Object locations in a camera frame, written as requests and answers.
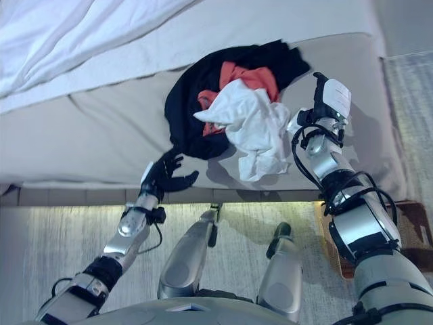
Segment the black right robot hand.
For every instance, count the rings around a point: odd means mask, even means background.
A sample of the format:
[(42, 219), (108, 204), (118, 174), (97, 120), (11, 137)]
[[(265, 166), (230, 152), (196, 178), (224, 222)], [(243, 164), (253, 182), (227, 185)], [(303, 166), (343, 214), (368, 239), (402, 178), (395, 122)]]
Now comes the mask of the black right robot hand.
[(329, 79), (321, 72), (314, 72), (313, 76), (317, 82), (314, 105), (309, 110), (298, 112), (297, 124), (305, 126), (328, 118), (340, 125), (347, 125), (351, 107), (350, 90), (340, 81)]

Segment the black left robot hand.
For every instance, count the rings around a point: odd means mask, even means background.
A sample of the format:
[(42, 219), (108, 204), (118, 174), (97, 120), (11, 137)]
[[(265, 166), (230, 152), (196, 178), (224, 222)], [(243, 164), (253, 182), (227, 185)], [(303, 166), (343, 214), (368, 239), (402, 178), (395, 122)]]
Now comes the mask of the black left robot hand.
[(139, 196), (152, 195), (158, 202), (162, 202), (166, 193), (180, 192), (192, 187), (199, 176), (199, 171), (184, 176), (173, 176), (174, 172), (182, 166), (183, 159), (180, 151), (172, 148), (156, 162), (151, 161), (141, 177)]

